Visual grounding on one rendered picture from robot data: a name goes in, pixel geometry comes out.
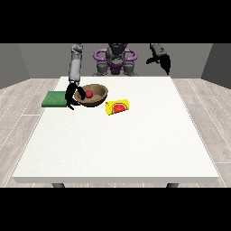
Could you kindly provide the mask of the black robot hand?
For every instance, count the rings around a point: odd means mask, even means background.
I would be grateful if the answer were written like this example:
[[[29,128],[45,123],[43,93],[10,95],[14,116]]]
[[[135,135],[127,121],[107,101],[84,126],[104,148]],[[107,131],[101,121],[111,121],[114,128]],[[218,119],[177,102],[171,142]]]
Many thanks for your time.
[[[75,82],[69,83],[65,93],[65,99],[67,100],[67,107],[73,109],[73,106],[78,106],[79,103],[73,98],[74,93],[78,91],[81,95],[81,99],[84,100],[86,97],[86,92],[82,87],[79,87]]]
[[[170,56],[168,54],[163,54],[162,56],[158,57],[158,56],[154,56],[149,58],[146,63],[150,64],[156,62],[158,64],[161,65],[161,67],[165,70],[166,74],[169,75],[170,74],[170,70],[171,70],[171,59]]]

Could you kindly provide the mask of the brown wooden bowl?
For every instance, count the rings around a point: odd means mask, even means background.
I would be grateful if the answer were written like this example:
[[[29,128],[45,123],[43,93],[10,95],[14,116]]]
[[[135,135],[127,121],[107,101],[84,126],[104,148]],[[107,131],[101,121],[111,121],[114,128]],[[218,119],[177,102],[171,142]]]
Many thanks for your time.
[[[86,107],[95,107],[101,105],[107,97],[108,90],[104,85],[90,84],[82,87],[85,91],[90,90],[93,94],[91,98],[81,99],[81,95],[78,91],[75,92],[74,98],[82,105]]]

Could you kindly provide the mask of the green square pad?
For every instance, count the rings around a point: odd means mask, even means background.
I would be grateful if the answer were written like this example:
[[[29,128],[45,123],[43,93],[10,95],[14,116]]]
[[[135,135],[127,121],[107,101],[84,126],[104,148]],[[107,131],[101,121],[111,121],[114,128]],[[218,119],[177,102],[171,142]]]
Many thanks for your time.
[[[42,101],[42,107],[65,107],[66,105],[64,91],[48,91]]]

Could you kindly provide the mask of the yellow cup with melon print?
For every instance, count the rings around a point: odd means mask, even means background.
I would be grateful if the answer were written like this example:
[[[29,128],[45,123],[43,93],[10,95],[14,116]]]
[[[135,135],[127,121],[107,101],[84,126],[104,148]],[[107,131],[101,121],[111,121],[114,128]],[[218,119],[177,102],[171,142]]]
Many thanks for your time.
[[[108,101],[105,103],[106,113],[110,116],[128,110],[130,107],[127,99]]]

